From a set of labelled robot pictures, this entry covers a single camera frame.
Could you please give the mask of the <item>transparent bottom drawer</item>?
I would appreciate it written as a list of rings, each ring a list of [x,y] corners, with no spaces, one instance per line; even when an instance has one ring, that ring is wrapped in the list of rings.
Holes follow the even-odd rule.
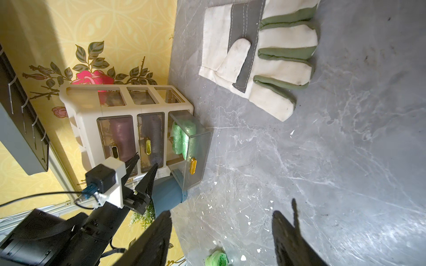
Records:
[[[175,154],[170,136],[175,122],[183,131],[183,152]],[[172,111],[168,115],[166,165],[183,191],[201,183],[213,132],[206,129],[187,110]]]

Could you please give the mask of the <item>green roll bottom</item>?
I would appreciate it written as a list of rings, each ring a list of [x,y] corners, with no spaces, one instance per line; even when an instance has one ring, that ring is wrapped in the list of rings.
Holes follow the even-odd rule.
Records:
[[[229,260],[226,253],[216,250],[205,259],[205,266],[228,266]]]

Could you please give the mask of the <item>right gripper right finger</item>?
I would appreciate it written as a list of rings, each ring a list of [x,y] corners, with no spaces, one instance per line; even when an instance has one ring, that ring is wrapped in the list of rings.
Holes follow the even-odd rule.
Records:
[[[327,266],[301,234],[297,202],[292,199],[294,222],[290,223],[280,212],[272,214],[272,235],[279,266]]]

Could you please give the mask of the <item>beige drawer organizer cabinet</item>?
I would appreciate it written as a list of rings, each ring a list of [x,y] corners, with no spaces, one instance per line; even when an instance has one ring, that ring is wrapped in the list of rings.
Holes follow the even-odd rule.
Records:
[[[171,85],[71,85],[61,89],[82,164],[90,170],[109,157],[139,160],[133,178],[153,165],[186,191],[201,183],[212,132],[194,106]]]

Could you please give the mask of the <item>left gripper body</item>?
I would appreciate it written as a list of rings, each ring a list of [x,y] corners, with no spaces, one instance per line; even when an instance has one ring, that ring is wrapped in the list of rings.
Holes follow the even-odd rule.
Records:
[[[132,190],[126,187],[125,184],[130,178],[132,171],[136,168],[139,159],[140,156],[135,154],[131,159],[125,162],[126,174],[122,178],[122,192],[124,206],[143,215],[145,214],[147,206],[152,201],[154,180],[158,170],[158,164],[154,164]]]

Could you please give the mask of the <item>transparent drawer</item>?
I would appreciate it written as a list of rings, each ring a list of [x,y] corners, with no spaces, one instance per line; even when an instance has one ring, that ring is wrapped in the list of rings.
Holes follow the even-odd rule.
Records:
[[[97,123],[105,158],[126,162],[136,154],[132,116],[100,117]]]
[[[164,166],[164,113],[138,115],[141,172]]]
[[[183,131],[183,152],[175,154],[170,136],[175,122]],[[172,111],[168,115],[166,165],[183,191],[201,183],[213,132],[206,129],[187,110]]]

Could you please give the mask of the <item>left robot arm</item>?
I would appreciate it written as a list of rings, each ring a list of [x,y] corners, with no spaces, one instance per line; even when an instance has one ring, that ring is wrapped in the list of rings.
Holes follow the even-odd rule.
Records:
[[[1,265],[97,266],[127,214],[142,215],[152,199],[158,164],[135,189],[125,185],[139,159],[138,154],[126,162],[109,157],[85,174],[88,186],[80,195],[94,198],[90,215],[64,220],[34,209],[1,242]]]

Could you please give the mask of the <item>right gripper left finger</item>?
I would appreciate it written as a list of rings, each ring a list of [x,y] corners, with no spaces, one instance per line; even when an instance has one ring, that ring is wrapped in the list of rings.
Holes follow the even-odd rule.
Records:
[[[164,266],[172,233],[170,211],[162,212],[113,266]]]

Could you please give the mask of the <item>transparent top drawer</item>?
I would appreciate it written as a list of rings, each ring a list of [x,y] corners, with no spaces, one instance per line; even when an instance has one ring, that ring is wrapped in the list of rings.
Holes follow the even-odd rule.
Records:
[[[126,162],[136,154],[132,116],[100,117],[97,123],[105,158]]]

